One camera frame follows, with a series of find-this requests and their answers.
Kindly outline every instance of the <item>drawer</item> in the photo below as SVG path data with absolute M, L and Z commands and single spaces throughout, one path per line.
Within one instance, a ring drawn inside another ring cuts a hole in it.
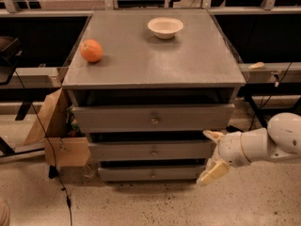
M 84 133 L 224 129 L 234 105 L 75 107 Z
M 163 160 L 210 158 L 214 144 L 210 141 L 90 143 L 89 149 L 95 161 Z
M 193 180 L 204 170 L 204 165 L 98 168 L 104 181 Z

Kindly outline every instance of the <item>gray countertop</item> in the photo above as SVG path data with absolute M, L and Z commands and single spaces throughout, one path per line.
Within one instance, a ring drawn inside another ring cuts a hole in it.
M 156 38 L 148 22 L 180 19 L 184 29 L 170 40 Z M 230 50 L 206 10 L 95 11 L 82 40 L 97 40 L 103 58 L 88 63 L 74 55 L 65 89 L 156 89 L 240 87 L 245 83 Z

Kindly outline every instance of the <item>drawer handle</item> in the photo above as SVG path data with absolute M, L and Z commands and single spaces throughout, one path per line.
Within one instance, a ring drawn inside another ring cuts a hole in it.
M 152 117 L 152 118 L 150 119 L 150 123 L 152 123 L 152 124 L 158 124 L 158 123 L 159 123 L 159 119 L 156 118 L 156 117 Z

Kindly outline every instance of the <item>gray cabinet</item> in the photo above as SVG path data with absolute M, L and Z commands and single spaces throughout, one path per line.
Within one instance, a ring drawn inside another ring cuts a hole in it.
M 155 17 L 178 18 L 171 40 L 147 28 Z M 105 181 L 196 179 L 214 145 L 205 129 L 222 130 L 245 79 L 205 10 L 96 11 L 83 40 L 103 58 L 77 49 L 63 82 L 91 159 Z

